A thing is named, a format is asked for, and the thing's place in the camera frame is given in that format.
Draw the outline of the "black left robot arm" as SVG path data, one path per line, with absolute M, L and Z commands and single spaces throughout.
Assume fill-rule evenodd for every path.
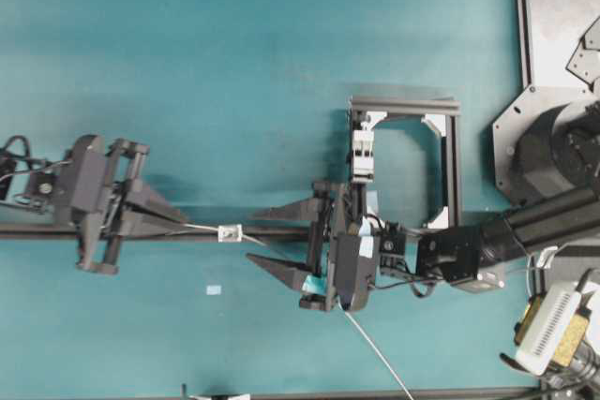
M 115 275 L 126 238 L 166 235 L 188 222 L 143 180 L 148 154 L 139 142 L 117 139 L 107 145 L 99 135 L 83 135 L 51 162 L 32 157 L 29 140 L 15 135 L 1 149 L 1 194 L 8 194 L 15 177 L 26 176 L 10 206 L 51 213 L 55 225 L 76 232 L 79 270 Z

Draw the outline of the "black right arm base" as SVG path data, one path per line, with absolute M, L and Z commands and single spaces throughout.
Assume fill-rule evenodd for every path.
M 585 186 L 599 174 L 599 96 L 529 85 L 492 124 L 495 181 L 514 206 Z

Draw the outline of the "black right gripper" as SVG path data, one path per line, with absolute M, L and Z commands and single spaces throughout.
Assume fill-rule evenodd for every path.
M 376 281 L 379 237 L 369 217 L 363 185 L 316 182 L 313 198 L 266 208 L 252 218 L 317 221 L 309 234 L 312 254 L 308 265 L 247 254 L 250 261 L 287 288 L 302 292 L 300 307 L 322 312 L 331 311 L 335 305 L 345 312 L 365 308 L 370 285 Z

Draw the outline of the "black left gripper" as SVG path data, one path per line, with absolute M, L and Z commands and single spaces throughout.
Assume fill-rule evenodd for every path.
M 66 165 L 57 172 L 55 222 L 70 225 L 77 232 L 78 269 L 117 274 L 122 237 L 167 235 L 185 227 L 188 217 L 137 178 L 148 154 L 147 145 L 125 139 L 106 148 L 99 135 L 83 135 L 68 150 Z M 118 184 L 115 175 L 122 157 L 129 165 L 126 181 Z M 119 218 L 112 224 L 103 260 L 97 262 L 94 254 L 98 242 L 118 209 Z

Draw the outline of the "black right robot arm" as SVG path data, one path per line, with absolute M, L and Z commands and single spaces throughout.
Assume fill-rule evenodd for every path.
M 300 292 L 303 308 L 355 312 L 367 305 L 372 291 L 382 289 L 378 274 L 410 286 L 417 297 L 427 297 L 441 282 L 477 292 L 488 287 L 485 271 L 493 266 L 593 237 L 599 232 L 599 182 L 483 223 L 417 231 L 414 270 L 405 260 L 410 231 L 370 212 L 360 185 L 318 182 L 312 197 L 258 216 L 307 221 L 307 257 L 300 262 L 248 254 L 250 261 Z

